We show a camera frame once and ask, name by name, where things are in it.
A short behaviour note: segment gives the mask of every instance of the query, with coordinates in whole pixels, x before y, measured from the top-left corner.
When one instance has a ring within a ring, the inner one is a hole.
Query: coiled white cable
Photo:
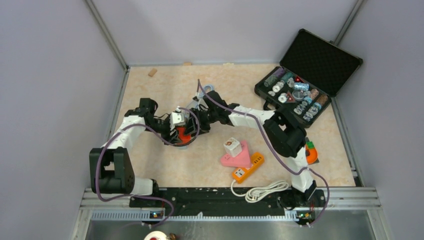
[[[236,182],[236,180],[233,180],[231,183],[231,192],[237,197],[244,197],[246,199],[246,202],[248,203],[257,203],[263,198],[265,198],[268,194],[276,193],[276,192],[282,192],[289,188],[289,184],[284,181],[275,181],[268,186],[259,186],[259,187],[253,187],[250,190],[248,190],[244,194],[237,194],[233,190],[233,185]]]

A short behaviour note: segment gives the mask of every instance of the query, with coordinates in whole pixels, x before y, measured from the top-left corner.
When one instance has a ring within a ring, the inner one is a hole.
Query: white cube socket
[[[233,158],[242,152],[242,145],[234,137],[231,137],[230,139],[224,142],[224,148],[226,153]]]

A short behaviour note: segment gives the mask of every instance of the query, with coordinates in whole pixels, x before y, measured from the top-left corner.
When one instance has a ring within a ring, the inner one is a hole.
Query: wall
[[[364,65],[339,94],[362,178],[396,239],[422,239],[424,1],[370,0],[341,47]]]
[[[299,29],[334,40],[356,0],[94,0],[130,65],[279,62]]]
[[[68,239],[123,70],[82,0],[0,9],[0,239]]]

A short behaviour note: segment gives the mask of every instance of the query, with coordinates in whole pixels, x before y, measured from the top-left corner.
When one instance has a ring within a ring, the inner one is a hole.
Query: beige tabletop
[[[261,110],[264,101],[254,93],[254,86],[275,66],[157,66],[153,77],[148,76],[152,67],[131,67],[116,128],[121,125],[125,112],[138,106],[140,98],[151,98],[159,104],[157,116],[170,113],[177,106],[187,106],[196,92],[197,79],[202,85],[214,85],[227,104],[238,103]],[[319,163],[311,168],[323,175],[332,187],[354,186],[331,105],[306,132],[319,158]],[[152,133],[143,132],[129,155],[135,175],[155,179],[160,187],[229,187],[235,168],[222,166],[220,158],[226,153],[223,143],[230,137],[246,140],[250,154],[260,152],[265,157],[265,163],[237,187],[265,186],[277,180],[290,183],[290,174],[271,154],[257,129],[221,125],[219,122],[211,124],[211,131],[199,136],[188,149],[164,145]],[[321,179],[314,178],[318,186],[324,186]]]

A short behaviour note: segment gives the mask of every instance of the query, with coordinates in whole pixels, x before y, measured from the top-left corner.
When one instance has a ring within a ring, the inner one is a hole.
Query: triangular pink power strip
[[[240,142],[241,152],[232,157],[228,153],[221,157],[221,164],[225,167],[250,168],[252,166],[251,157],[249,156],[248,143],[243,140]]]

